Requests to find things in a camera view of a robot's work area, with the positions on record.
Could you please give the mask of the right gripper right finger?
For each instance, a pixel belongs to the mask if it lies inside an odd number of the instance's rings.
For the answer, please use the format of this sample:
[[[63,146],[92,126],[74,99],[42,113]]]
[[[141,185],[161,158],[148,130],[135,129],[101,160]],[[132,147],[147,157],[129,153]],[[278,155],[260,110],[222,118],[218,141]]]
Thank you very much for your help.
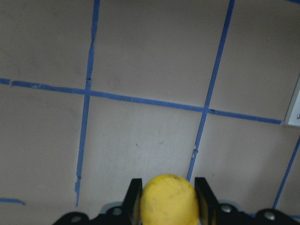
[[[195,177],[195,191],[199,202],[199,219],[202,225],[217,224],[218,201],[204,177]]]

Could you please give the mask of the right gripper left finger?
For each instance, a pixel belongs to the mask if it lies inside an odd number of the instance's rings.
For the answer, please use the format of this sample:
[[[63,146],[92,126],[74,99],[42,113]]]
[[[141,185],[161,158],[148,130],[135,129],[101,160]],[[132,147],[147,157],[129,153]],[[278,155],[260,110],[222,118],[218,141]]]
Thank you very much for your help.
[[[126,192],[121,209],[121,224],[122,225],[139,225],[140,217],[140,202],[143,191],[143,183],[141,178],[132,179]]]

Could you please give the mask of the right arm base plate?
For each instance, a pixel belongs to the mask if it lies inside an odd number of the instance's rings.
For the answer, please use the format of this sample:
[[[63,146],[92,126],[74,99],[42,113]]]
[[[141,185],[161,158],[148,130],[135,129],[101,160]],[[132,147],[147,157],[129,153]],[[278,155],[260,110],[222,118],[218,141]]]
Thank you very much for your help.
[[[284,123],[289,126],[300,126],[300,77],[298,77]]]

